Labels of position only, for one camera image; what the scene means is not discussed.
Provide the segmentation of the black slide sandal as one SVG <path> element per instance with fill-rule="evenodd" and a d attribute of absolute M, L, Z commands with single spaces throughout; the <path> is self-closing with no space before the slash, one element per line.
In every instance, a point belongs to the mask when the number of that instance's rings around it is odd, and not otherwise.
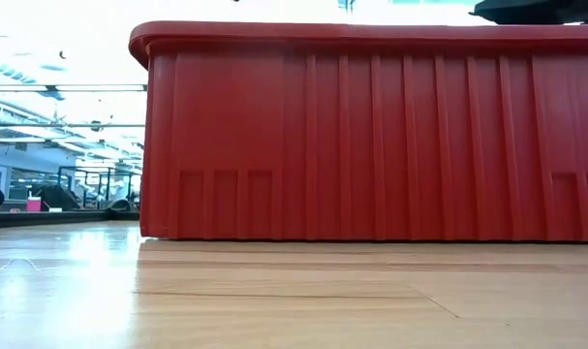
<path fill-rule="evenodd" d="M 588 24 L 588 0 L 481 0 L 470 15 L 500 25 Z"/>

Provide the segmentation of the red plastic bin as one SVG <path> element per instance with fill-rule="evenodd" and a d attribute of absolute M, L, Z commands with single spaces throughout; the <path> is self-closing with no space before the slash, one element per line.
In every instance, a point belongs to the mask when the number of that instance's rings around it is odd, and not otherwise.
<path fill-rule="evenodd" d="M 140 228 L 588 242 L 588 25 L 151 21 Z"/>

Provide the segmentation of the long ceiling light fixture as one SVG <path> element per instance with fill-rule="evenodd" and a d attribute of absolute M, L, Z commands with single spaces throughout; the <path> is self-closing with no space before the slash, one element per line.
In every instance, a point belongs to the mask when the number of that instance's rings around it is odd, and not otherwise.
<path fill-rule="evenodd" d="M 146 84 L 0 84 L 0 92 L 142 92 Z"/>

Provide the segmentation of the black office chair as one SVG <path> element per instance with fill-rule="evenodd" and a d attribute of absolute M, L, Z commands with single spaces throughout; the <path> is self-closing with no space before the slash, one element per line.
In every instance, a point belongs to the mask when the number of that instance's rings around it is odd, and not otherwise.
<path fill-rule="evenodd" d="M 41 199 L 42 211 L 50 211 L 52 208 L 60 208 L 62 211 L 80 209 L 77 196 L 57 184 L 36 186 L 33 189 L 33 194 Z"/>

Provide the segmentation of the black aluminium table frame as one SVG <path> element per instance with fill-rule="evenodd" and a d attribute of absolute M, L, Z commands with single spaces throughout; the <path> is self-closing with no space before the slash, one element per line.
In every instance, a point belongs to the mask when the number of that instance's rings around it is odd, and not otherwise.
<path fill-rule="evenodd" d="M 0 212 L 0 228 L 77 224 L 101 221 L 139 221 L 139 213 L 108 209 L 61 212 Z"/>

